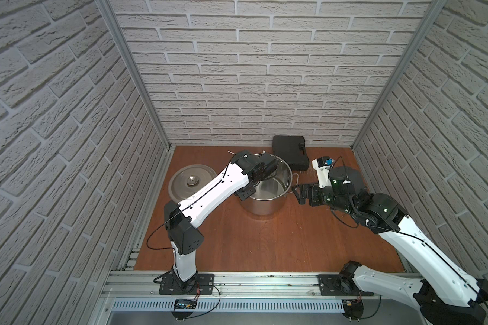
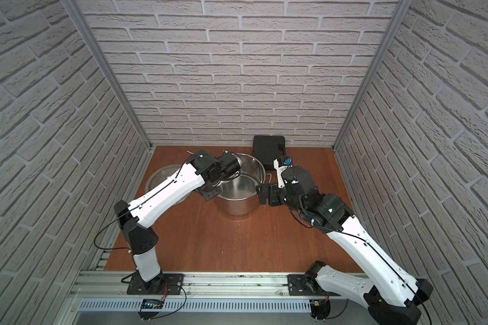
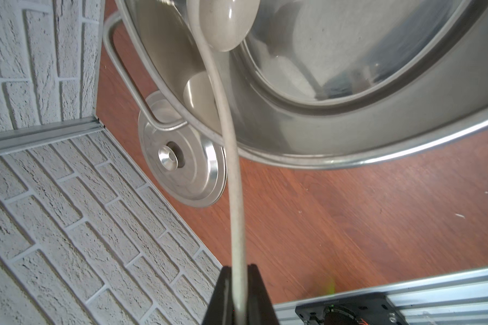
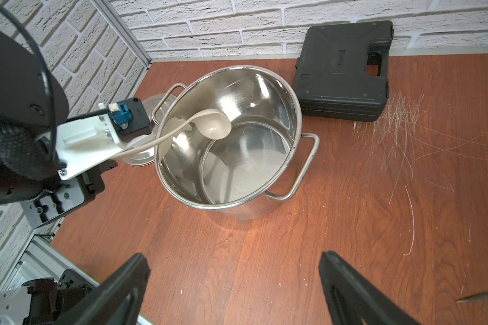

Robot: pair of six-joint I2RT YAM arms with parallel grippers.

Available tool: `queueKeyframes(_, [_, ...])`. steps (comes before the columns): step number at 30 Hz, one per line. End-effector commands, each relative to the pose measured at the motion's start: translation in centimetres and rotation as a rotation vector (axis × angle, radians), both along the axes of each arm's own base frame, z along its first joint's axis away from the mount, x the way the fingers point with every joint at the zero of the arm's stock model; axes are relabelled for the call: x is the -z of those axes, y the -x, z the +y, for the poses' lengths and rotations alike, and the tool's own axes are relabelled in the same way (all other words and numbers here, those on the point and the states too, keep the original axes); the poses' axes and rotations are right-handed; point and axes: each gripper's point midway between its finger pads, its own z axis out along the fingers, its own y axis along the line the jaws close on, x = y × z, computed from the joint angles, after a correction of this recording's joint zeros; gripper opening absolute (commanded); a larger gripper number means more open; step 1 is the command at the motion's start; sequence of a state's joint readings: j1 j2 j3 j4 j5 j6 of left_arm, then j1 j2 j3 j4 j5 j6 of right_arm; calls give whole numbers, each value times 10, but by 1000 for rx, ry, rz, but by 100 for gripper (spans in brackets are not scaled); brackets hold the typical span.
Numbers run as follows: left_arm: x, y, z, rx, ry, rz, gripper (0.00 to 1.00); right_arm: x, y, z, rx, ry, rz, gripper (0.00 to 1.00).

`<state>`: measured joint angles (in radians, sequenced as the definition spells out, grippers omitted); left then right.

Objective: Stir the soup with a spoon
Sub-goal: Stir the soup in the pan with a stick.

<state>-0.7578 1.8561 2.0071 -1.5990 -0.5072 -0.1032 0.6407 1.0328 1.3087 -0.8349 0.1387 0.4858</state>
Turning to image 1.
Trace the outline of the stainless steel pot lid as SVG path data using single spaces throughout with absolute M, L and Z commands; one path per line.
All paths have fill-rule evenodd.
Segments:
M 197 193 L 217 176 L 207 165 L 189 165 L 177 171 L 169 181 L 168 194 L 179 203 Z

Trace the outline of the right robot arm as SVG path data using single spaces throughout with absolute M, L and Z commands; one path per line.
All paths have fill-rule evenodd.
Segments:
M 402 254 L 421 274 L 415 281 L 378 272 L 349 261 L 334 286 L 386 297 L 420 311 L 431 324 L 484 324 L 488 319 L 488 280 L 474 278 L 456 265 L 420 230 L 393 197 L 368 192 L 358 170 L 346 166 L 317 167 L 318 180 L 292 191 L 301 204 L 327 206 L 350 215 Z

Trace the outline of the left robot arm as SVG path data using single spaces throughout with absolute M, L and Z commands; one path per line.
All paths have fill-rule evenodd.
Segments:
M 274 176 L 278 164 L 270 153 L 243 150 L 199 191 L 179 203 L 166 204 L 163 225 L 174 250 L 172 273 L 179 282 L 189 283 L 197 275 L 196 250 L 204 241 L 199 227 L 211 212 L 232 195 L 248 199 L 260 182 Z

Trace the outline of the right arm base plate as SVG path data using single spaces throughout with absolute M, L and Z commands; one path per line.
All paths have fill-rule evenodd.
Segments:
M 321 296 L 360 297 L 374 296 L 371 292 L 360 291 L 352 280 L 343 280 L 338 274 L 318 274 L 317 280 Z

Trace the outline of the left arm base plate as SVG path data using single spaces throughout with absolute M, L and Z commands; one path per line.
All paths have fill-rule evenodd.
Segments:
M 214 274 L 196 273 L 191 279 L 183 282 L 173 271 L 158 278 L 160 295 L 211 295 L 214 290 Z

